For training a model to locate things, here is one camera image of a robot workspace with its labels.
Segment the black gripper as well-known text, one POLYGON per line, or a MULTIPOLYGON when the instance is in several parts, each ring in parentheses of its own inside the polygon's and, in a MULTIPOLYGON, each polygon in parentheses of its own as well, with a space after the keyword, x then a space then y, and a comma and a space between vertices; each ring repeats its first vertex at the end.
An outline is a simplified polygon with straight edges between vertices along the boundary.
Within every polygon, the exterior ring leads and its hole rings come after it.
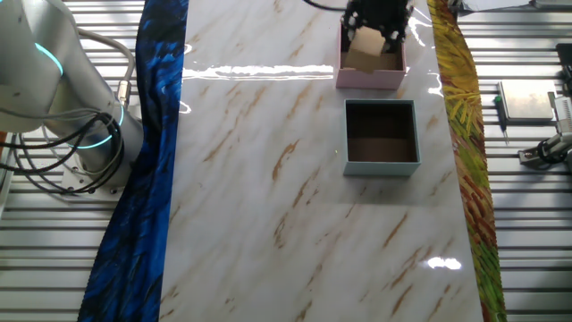
POLYGON ((385 40, 383 52, 395 53, 403 42, 413 8, 409 0, 350 0, 341 24, 349 41, 362 26, 381 31, 385 40))

